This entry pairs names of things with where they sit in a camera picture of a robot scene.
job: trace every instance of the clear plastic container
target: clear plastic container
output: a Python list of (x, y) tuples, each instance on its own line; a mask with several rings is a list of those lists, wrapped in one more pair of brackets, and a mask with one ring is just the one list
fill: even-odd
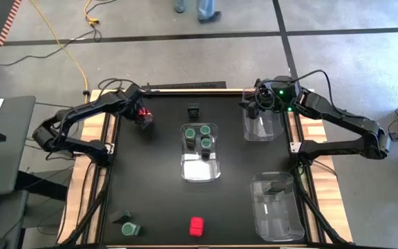
[[(242, 101), (247, 96), (253, 96), (253, 89), (244, 89)], [(260, 111), (256, 119), (248, 117), (248, 112), (242, 109), (243, 115), (243, 135), (248, 141), (271, 141), (283, 133), (281, 124), (281, 114), (272, 111)]]
[(305, 231), (299, 219), (293, 192), (293, 177), (287, 172), (256, 174), (251, 184), (256, 232), (266, 241), (295, 241)]
[(211, 123), (184, 124), (181, 129), (180, 174), (186, 181), (203, 183), (220, 176), (218, 127)]

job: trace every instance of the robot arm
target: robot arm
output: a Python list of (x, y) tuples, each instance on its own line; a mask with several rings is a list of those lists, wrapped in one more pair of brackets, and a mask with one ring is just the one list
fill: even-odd
[(142, 107), (143, 92), (139, 87), (130, 85), (125, 91), (117, 90), (100, 95), (96, 101), (82, 104), (72, 109), (58, 111), (45, 120), (33, 132), (33, 139), (47, 152), (75, 151), (85, 153), (96, 165), (106, 167), (109, 164), (108, 149), (100, 140), (85, 142), (69, 138), (71, 126), (80, 120), (99, 113), (111, 113), (124, 116), (145, 129), (153, 120), (149, 111)]
[(317, 143), (304, 140), (295, 149), (302, 163), (311, 165), (315, 158), (325, 155), (360, 154), (369, 159), (384, 159), (387, 156), (389, 137), (374, 120), (336, 108), (326, 98), (300, 87), (288, 76), (268, 80), (269, 84), (265, 82), (258, 80), (253, 95), (239, 103), (248, 110), (251, 119), (257, 118), (259, 111), (268, 109), (274, 113), (295, 111), (314, 120), (327, 120), (361, 136), (359, 139), (343, 142)]

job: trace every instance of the gray floor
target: gray floor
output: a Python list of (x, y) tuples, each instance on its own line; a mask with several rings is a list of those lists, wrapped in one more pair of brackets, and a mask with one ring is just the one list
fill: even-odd
[[(90, 30), (82, 14), (85, 0), (37, 2), (60, 38), (73, 38)], [(171, 2), (118, 0), (100, 6), (92, 16), (101, 19), (99, 29), (105, 37), (278, 30), (270, 0), (217, 0), (223, 18), (220, 23), (206, 26), (196, 21), (194, 1), (188, 3), (189, 9), (182, 15), (172, 11)], [(398, 1), (279, 2), (287, 30), (398, 27)], [(22, 1), (8, 40), (52, 38), (30, 2)], [(289, 39), (298, 74), (318, 68), (327, 71), (337, 106), (378, 120), (385, 128), (395, 119), (398, 33)], [(27, 54), (44, 55), (56, 48), (2, 47), (0, 62), (11, 62)], [(288, 74), (280, 37), (74, 44), (69, 50), (86, 72), (91, 89), (108, 77), (127, 77), (139, 84), (224, 80), (229, 88), (239, 88), (251, 86), (258, 77)], [(301, 84), (328, 96), (327, 85), (320, 75), (302, 80)], [(64, 53), (0, 67), (2, 97), (35, 95), (40, 102), (76, 105), (82, 103), (82, 87), (81, 75)], [(30, 132), (56, 110), (36, 106)], [(355, 138), (354, 134), (329, 123), (325, 129), (330, 141)], [(40, 151), (26, 149), (22, 169), (45, 172), (68, 165), (56, 160), (46, 163), (44, 156)], [(336, 156), (334, 165), (354, 241), (359, 245), (398, 248), (398, 142), (392, 144), (385, 160)], [(28, 231), (25, 248), (53, 242), (35, 230)]]

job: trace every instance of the black tabletop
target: black tabletop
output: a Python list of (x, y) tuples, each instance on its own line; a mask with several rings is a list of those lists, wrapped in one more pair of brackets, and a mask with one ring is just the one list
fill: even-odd
[(7, 140), (0, 142), (0, 194), (15, 188), (34, 105), (33, 96), (6, 98), (1, 105), (0, 133)]
[(0, 238), (7, 233), (5, 236), (8, 241), (6, 249), (16, 249), (18, 246), (27, 198), (27, 191), (0, 196)]
[[(243, 137), (241, 96), (160, 97), (145, 100), (154, 128), (140, 131), (121, 119), (111, 174), (107, 216), (128, 210), (142, 226), (138, 237), (125, 237), (121, 225), (105, 222), (106, 245), (266, 244), (255, 231), (250, 183), (259, 172), (287, 171), (287, 134), (271, 142)], [(199, 103), (200, 118), (218, 127), (220, 170), (211, 183), (187, 183), (180, 175), (182, 125), (188, 103)], [(193, 216), (205, 220), (202, 237), (189, 235)]]

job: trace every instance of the red block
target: red block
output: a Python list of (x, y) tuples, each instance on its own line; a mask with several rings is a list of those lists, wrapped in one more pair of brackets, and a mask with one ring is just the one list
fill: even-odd
[(204, 219), (201, 217), (192, 217), (190, 221), (190, 235), (201, 237), (204, 230)]

